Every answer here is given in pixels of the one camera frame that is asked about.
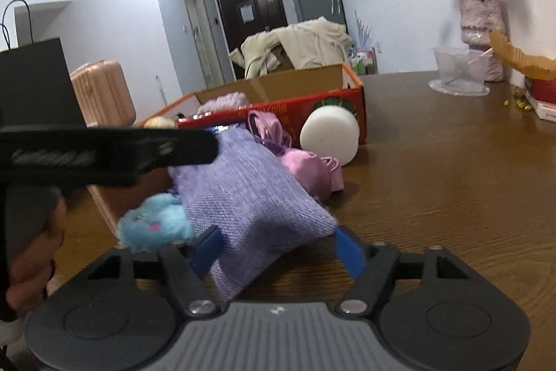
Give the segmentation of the person's left hand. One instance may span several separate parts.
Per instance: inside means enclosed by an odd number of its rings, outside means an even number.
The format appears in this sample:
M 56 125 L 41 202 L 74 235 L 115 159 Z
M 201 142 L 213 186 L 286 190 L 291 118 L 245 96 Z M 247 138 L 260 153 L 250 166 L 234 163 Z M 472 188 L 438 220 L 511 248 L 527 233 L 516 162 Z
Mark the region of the person's left hand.
M 6 300 L 12 310 L 29 311 L 43 300 L 43 290 L 55 274 L 55 255 L 64 241 L 66 213 L 66 202 L 59 198 L 41 233 L 9 264 Z

